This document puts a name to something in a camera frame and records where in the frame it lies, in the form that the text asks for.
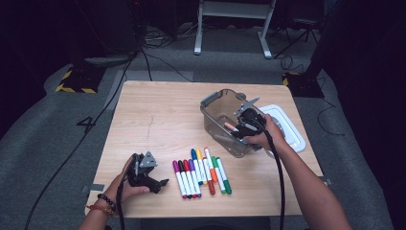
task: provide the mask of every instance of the bracelet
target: bracelet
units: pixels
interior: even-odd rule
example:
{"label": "bracelet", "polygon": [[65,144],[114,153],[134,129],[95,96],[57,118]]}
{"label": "bracelet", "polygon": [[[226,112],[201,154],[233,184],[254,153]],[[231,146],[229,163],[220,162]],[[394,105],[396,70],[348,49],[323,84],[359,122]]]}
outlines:
{"label": "bracelet", "polygon": [[113,203],[113,201],[111,201],[111,200],[107,197],[107,195],[99,194],[99,195],[98,195],[98,198],[104,199],[104,200],[111,206],[111,210],[112,210],[113,212],[116,211],[116,205]]}
{"label": "bracelet", "polygon": [[90,210],[101,210],[101,211],[104,211],[107,215],[109,215],[111,218],[113,217],[113,215],[114,215],[114,212],[113,212],[113,210],[111,210],[111,209],[106,209],[106,208],[103,208],[103,207],[101,207],[101,206],[98,206],[98,205],[84,205],[86,208],[88,208],[88,209],[90,209]]}

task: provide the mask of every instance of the gray floor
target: gray floor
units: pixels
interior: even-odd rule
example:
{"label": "gray floor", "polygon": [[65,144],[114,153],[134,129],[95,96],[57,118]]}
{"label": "gray floor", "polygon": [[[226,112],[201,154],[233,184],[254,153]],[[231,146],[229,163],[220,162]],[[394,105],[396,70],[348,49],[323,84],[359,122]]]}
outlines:
{"label": "gray floor", "polygon": [[[260,28],[208,31],[203,35],[200,56],[193,54],[194,36],[166,48],[145,51],[188,73],[195,82],[282,84],[281,75],[286,70],[279,59],[263,57],[257,31]],[[286,34],[280,32],[267,40],[275,53],[286,44]],[[305,69],[314,47],[314,41],[309,39],[285,54],[292,56],[293,67],[302,64]],[[181,81],[175,77],[174,69],[158,58],[148,58],[152,78]],[[30,108],[0,142],[0,195],[4,203],[0,209],[0,229],[23,229],[36,198],[82,137],[84,128],[76,123],[88,116],[98,116],[114,89],[116,77],[123,71],[122,66],[107,69],[98,94],[56,92],[68,67],[48,78],[44,85],[47,96]],[[134,73],[146,70],[146,61],[139,55],[128,68],[127,78],[136,78]],[[319,83],[325,100],[335,107],[321,113],[330,107],[322,99],[294,101],[325,176],[332,181],[330,189],[342,202],[353,229],[393,229],[382,191],[354,139],[332,80],[322,72]],[[58,172],[34,210],[29,229],[75,229],[80,224],[87,200],[82,188],[93,182],[113,115],[112,109],[102,114]],[[116,218],[109,224],[120,229]],[[279,218],[272,217],[272,228],[277,229],[278,225]],[[140,220],[127,219],[126,227],[138,229]],[[306,227],[302,217],[285,219],[285,229]]]}

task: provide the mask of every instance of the plastic bin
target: plastic bin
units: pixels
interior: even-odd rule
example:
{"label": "plastic bin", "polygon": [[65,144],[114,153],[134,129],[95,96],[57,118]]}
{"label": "plastic bin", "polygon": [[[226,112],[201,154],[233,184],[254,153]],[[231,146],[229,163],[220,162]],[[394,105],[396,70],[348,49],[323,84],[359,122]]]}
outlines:
{"label": "plastic bin", "polygon": [[[250,150],[259,150],[259,145],[249,145],[243,140],[237,139],[230,133],[230,130],[224,126],[224,123],[230,123],[233,126],[238,125],[235,112],[241,108],[242,104],[247,103],[246,96],[243,93],[236,93],[232,89],[222,89],[214,92],[201,101],[200,111],[204,114],[204,128],[212,137],[230,152],[234,157],[243,157]],[[258,113],[262,112],[252,106]]]}

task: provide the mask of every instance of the person's right hand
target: person's right hand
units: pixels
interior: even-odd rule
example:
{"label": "person's right hand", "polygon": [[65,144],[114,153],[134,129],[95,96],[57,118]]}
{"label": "person's right hand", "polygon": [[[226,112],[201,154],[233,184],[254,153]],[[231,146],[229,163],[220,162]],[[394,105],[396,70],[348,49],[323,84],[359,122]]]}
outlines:
{"label": "person's right hand", "polygon": [[[268,130],[269,134],[272,136],[275,148],[278,150],[279,148],[283,148],[287,145],[286,141],[284,140],[283,134],[280,128],[275,124],[269,114],[263,115],[263,119],[266,121],[266,130]],[[246,136],[244,137],[244,141],[249,144],[257,144],[262,146],[266,150],[271,150],[268,139],[266,138],[265,133],[261,133],[255,136]]]}
{"label": "person's right hand", "polygon": [[[125,176],[125,170],[126,168],[128,168],[128,165],[131,163],[131,160],[132,156],[126,161],[122,172],[116,176],[116,178],[111,182],[110,186],[104,192],[108,197],[111,197],[110,199],[113,200],[113,202],[116,202],[115,198],[117,194],[117,189],[120,186],[120,182],[123,176]],[[145,193],[149,193],[149,188],[147,186],[131,187],[131,185],[129,185],[128,179],[126,179],[124,181],[123,186],[122,203],[126,202],[131,196]]]}

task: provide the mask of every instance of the black cable on floor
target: black cable on floor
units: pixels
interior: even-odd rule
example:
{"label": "black cable on floor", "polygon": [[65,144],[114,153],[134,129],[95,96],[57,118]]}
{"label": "black cable on floor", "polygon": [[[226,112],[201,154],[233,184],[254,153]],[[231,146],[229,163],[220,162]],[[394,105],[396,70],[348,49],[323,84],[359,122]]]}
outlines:
{"label": "black cable on floor", "polygon": [[[116,88],[116,91],[113,94],[113,97],[111,97],[110,101],[107,103],[107,105],[103,108],[103,110],[99,113],[98,117],[95,119],[94,125],[96,124],[96,122],[98,121],[98,119],[100,118],[100,116],[104,113],[104,111],[107,109],[107,107],[111,104],[111,102],[113,101],[113,99],[115,98],[117,92],[119,91],[120,85],[122,84],[122,81],[124,79],[124,75],[125,72],[128,68],[128,66],[131,64],[132,60],[135,58],[136,54],[134,54],[132,56],[132,59],[126,64],[125,68],[124,68],[124,72],[123,75],[120,79],[119,82],[119,86]],[[83,143],[84,139],[86,138],[86,136],[90,133],[90,130],[92,130],[94,126],[89,126],[89,129],[87,132],[85,132],[83,134],[83,136],[80,138],[79,142],[75,145],[74,149],[69,153],[69,155],[66,157],[66,159],[62,162],[62,164],[59,166],[59,168],[56,170],[56,172],[52,175],[51,179],[48,181],[48,183],[45,185],[45,187],[42,189],[41,193],[39,194],[39,196],[37,197],[28,217],[27,217],[27,221],[26,221],[26,225],[24,227],[25,230],[28,229],[29,225],[30,225],[30,221],[31,218],[33,217],[33,213],[35,211],[36,206],[39,203],[39,200],[42,198],[42,196],[45,194],[45,191],[48,189],[48,187],[51,185],[51,183],[54,181],[55,177],[57,176],[57,174],[62,170],[62,168],[66,165],[66,163],[72,158],[72,156],[74,155],[74,153],[78,150],[78,148],[80,147],[80,145]]]}
{"label": "black cable on floor", "polygon": [[291,71],[291,70],[296,70],[299,67],[302,67],[302,72],[304,72],[305,68],[302,64],[299,64],[296,67],[292,67],[293,66],[293,57],[292,56],[284,56],[281,58],[281,69],[282,70],[287,70],[287,71]]}
{"label": "black cable on floor", "polygon": [[[322,83],[322,85],[320,86],[320,88],[323,89],[323,86],[325,86],[325,83],[326,83],[326,78],[319,78],[319,79],[317,79],[317,80],[323,80],[323,83]],[[345,133],[335,133],[335,132],[328,131],[328,130],[322,125],[322,122],[320,121],[320,117],[322,116],[322,114],[323,114],[324,112],[326,112],[327,110],[336,107],[333,103],[328,102],[326,99],[323,99],[323,101],[324,101],[325,103],[329,104],[330,107],[327,107],[327,108],[325,108],[325,109],[323,109],[322,111],[319,112],[319,114],[317,115],[317,123],[318,123],[319,126],[322,128],[322,130],[324,130],[326,133],[328,133],[328,134],[330,134],[330,135],[346,136]]]}
{"label": "black cable on floor", "polygon": [[151,76],[151,69],[150,69],[150,67],[149,67],[149,61],[148,61],[148,58],[147,58],[147,54],[146,54],[146,52],[144,52],[144,50],[143,50],[142,48],[141,48],[141,52],[143,53],[144,58],[146,59],[149,79],[150,79],[151,81],[153,81],[153,80],[152,80],[152,76]]}
{"label": "black cable on floor", "polygon": [[192,80],[190,80],[190,79],[186,78],[184,75],[182,75],[182,73],[180,73],[173,65],[171,65],[171,64],[167,63],[166,61],[162,60],[160,57],[152,56],[152,55],[149,55],[149,54],[146,54],[146,53],[144,53],[144,54],[145,54],[146,56],[148,56],[148,57],[157,58],[157,59],[161,60],[161,61],[164,62],[166,65],[170,66],[174,71],[176,71],[176,73],[177,73],[178,75],[180,75],[182,78],[184,78],[185,80],[187,80],[187,81],[189,81],[189,82],[193,82]]}

